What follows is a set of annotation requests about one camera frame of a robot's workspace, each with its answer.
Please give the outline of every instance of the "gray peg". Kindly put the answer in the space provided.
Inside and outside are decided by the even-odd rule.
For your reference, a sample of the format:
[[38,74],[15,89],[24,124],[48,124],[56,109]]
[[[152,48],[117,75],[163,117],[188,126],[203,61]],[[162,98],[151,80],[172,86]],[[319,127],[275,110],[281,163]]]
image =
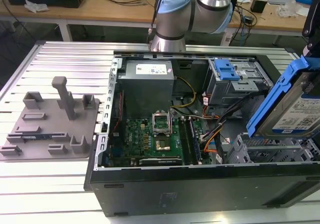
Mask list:
[[67,78],[65,76],[55,76],[52,80],[52,87],[57,89],[62,105],[65,109],[66,115],[69,120],[75,119],[74,100],[66,88]]

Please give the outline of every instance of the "hard drive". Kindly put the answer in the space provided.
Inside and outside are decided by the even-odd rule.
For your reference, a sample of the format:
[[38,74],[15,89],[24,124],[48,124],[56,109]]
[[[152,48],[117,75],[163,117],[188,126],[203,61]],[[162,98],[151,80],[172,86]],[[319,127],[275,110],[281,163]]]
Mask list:
[[307,139],[320,129],[320,63],[294,60],[247,124],[250,137]]

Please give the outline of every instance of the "yellow wire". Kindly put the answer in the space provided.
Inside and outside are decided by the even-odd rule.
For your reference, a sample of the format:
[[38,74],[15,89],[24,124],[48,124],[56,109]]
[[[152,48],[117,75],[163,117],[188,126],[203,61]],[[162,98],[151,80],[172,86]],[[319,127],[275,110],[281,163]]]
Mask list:
[[188,107],[188,106],[192,105],[192,104],[196,101],[196,94],[197,94],[197,93],[195,92],[195,90],[193,89],[193,87],[190,85],[190,83],[187,82],[185,79],[183,79],[183,78],[180,77],[180,76],[177,76],[176,78],[177,78],[177,79],[181,79],[182,81],[184,81],[185,84],[187,84],[187,85],[191,88],[191,90],[192,90],[192,92],[193,92],[193,98],[192,98],[192,100],[191,100],[190,103],[187,103],[187,104],[184,104],[184,105],[171,105],[170,107],[172,107],[172,108],[185,108],[185,107]]

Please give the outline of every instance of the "light blue joint cap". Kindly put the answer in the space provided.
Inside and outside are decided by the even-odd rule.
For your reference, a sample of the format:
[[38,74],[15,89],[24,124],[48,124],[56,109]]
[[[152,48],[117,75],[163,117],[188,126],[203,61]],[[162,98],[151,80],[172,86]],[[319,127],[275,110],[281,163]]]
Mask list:
[[159,14],[175,12],[189,4],[191,0],[162,0],[160,4]]
[[212,32],[210,34],[222,33],[228,27],[228,24],[229,24],[229,22],[230,22],[230,20],[232,18],[232,14],[233,14],[233,5],[230,2],[228,15],[225,17],[225,19],[224,19],[223,23],[221,24],[221,26],[217,30],[215,30],[214,32]]

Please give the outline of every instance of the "motherboard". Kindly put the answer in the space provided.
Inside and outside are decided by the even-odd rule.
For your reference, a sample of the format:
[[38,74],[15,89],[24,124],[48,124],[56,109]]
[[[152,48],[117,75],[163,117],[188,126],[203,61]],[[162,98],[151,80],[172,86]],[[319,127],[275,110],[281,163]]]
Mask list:
[[[187,123],[192,123],[193,130]],[[192,156],[196,156],[197,162],[201,159],[199,144],[204,130],[198,118],[170,118],[169,123],[161,118],[155,123],[152,118],[127,119],[124,129],[123,144],[111,147],[111,164],[114,167],[157,166],[161,160],[170,165],[172,162],[184,165],[192,163]],[[170,133],[155,133],[154,129],[169,129]]]

